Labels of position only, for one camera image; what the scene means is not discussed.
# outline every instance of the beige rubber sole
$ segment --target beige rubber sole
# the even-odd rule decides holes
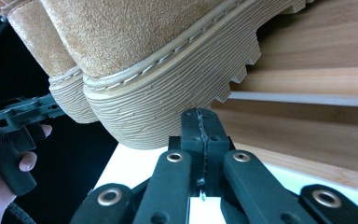
[[[226,1],[168,45],[109,77],[84,76],[84,92],[118,142],[157,148],[180,134],[180,114],[209,108],[230,95],[228,83],[241,82],[246,64],[260,57],[256,30],[272,17],[297,12],[305,0]]]
[[[83,72],[77,66],[63,75],[50,77],[49,90],[62,110],[77,123],[98,121],[83,93]]]

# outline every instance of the tan suede shoe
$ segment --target tan suede shoe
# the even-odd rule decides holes
[[[255,32],[306,0],[42,0],[85,71],[104,127],[134,148],[166,146],[180,114],[230,95],[260,56]]]
[[[98,120],[83,93],[83,72],[66,51],[39,1],[0,0],[0,15],[9,23],[44,71],[61,108],[79,123]]]

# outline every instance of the black cable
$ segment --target black cable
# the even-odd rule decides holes
[[[22,224],[35,224],[34,220],[15,203],[11,203],[7,207],[7,211]]]

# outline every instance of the black background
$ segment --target black background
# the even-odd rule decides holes
[[[48,76],[8,26],[0,34],[0,100],[48,94]],[[46,120],[51,136],[37,143],[37,187],[15,203],[36,223],[68,223],[95,186],[117,141],[100,122],[77,124],[64,116]],[[5,215],[3,223],[16,223]]]

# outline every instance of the black handle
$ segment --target black handle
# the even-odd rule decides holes
[[[19,168],[21,157],[10,139],[5,136],[0,139],[0,174],[11,191],[21,196],[36,186],[36,181],[30,172]]]

